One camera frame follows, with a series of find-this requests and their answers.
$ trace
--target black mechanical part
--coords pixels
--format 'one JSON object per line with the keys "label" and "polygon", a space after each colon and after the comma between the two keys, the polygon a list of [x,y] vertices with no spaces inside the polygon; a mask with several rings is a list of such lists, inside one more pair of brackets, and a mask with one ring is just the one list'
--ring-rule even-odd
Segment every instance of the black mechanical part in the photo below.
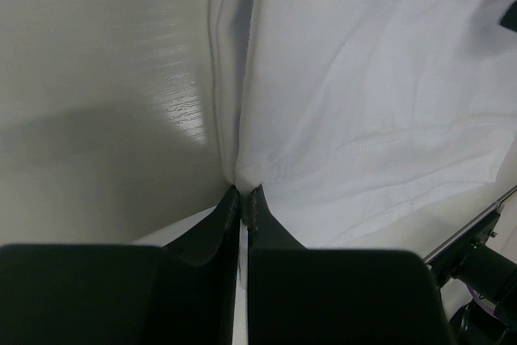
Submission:
{"label": "black mechanical part", "polygon": [[453,276],[492,303],[504,298],[513,287],[517,265],[481,243],[472,243]]}
{"label": "black mechanical part", "polygon": [[484,244],[488,241],[500,216],[496,210],[487,213],[428,262],[439,287],[442,288],[452,278],[452,274],[471,251],[473,244]]}
{"label": "black mechanical part", "polygon": [[452,344],[438,288],[409,252],[307,250],[271,214],[261,187],[249,228],[249,345]]}
{"label": "black mechanical part", "polygon": [[513,2],[506,10],[499,24],[513,32],[517,32],[517,1]]}
{"label": "black mechanical part", "polygon": [[514,332],[517,332],[517,281],[513,279],[508,286],[501,301],[495,306],[494,315]]}
{"label": "black mechanical part", "polygon": [[232,341],[239,195],[167,248],[0,249],[0,343]]}
{"label": "black mechanical part", "polygon": [[305,249],[271,214],[262,186],[244,199],[242,215],[248,227],[250,248]]}
{"label": "black mechanical part", "polygon": [[517,334],[490,316],[474,301],[459,309],[449,322],[458,345],[513,345]]}

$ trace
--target white fabric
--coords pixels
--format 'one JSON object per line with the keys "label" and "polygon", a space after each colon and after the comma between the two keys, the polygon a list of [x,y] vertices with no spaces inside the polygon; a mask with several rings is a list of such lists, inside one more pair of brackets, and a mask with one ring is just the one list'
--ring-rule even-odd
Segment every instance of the white fabric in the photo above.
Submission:
{"label": "white fabric", "polygon": [[239,131],[227,176],[262,183],[306,246],[493,182],[517,124],[513,1],[254,0],[244,82],[218,86],[240,112],[220,122]]}

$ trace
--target black plastic part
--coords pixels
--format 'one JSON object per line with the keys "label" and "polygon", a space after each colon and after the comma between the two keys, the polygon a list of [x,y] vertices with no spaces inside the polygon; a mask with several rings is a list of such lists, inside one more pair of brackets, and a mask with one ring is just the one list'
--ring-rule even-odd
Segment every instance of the black plastic part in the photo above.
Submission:
{"label": "black plastic part", "polygon": [[493,303],[515,284],[517,265],[484,244],[471,244],[453,276]]}
{"label": "black plastic part", "polygon": [[459,345],[511,345],[516,334],[476,302],[459,309],[449,322]]}
{"label": "black plastic part", "polygon": [[451,279],[452,274],[472,249],[472,244],[485,243],[489,239],[500,216],[496,211],[487,214],[466,234],[429,262],[439,287],[443,287]]}
{"label": "black plastic part", "polygon": [[409,252],[252,249],[247,291],[249,345],[454,343]]}
{"label": "black plastic part", "polygon": [[0,343],[231,344],[239,195],[166,249],[6,246]]}
{"label": "black plastic part", "polygon": [[497,303],[494,311],[494,315],[515,332],[517,332],[517,306],[515,305],[516,298],[517,290],[515,290],[514,284],[513,290],[509,293],[508,296],[504,297],[501,302]]}
{"label": "black plastic part", "polygon": [[517,32],[517,1],[510,5],[499,24],[513,32]]}
{"label": "black plastic part", "polygon": [[262,186],[254,189],[243,206],[243,220],[248,227],[250,248],[281,248],[304,250],[302,246],[271,214]]}

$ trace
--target white surface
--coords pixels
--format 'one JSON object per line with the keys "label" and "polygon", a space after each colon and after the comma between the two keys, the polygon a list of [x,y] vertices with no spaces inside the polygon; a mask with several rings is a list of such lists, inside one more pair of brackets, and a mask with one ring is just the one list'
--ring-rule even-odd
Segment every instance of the white surface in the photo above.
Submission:
{"label": "white surface", "polygon": [[127,242],[220,199],[208,0],[0,9],[0,244]]}
{"label": "white surface", "polygon": [[262,183],[302,243],[339,247],[495,181],[517,129],[513,1],[254,0],[239,190]]}
{"label": "white surface", "polygon": [[196,224],[202,221],[213,211],[213,209],[215,209],[215,207],[205,209],[202,212],[196,213],[192,216],[182,219],[181,221],[168,225],[165,228],[154,231],[151,234],[144,236],[143,238],[139,238],[134,242],[134,244],[144,246],[166,246],[168,243],[173,242],[182,234],[185,234],[185,232],[187,232],[190,228],[194,227]]}

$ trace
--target white cloth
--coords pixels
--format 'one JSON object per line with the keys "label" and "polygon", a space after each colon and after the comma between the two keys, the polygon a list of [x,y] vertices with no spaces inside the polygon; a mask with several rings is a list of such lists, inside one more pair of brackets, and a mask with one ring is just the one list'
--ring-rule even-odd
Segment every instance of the white cloth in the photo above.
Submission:
{"label": "white cloth", "polygon": [[306,246],[493,182],[517,128],[513,1],[254,0],[244,81],[218,86],[240,112],[220,122],[238,128],[227,176],[262,183]]}
{"label": "white cloth", "polygon": [[211,0],[209,29],[214,78],[213,103],[221,162],[226,178],[235,182],[242,83],[250,34],[253,0]]}

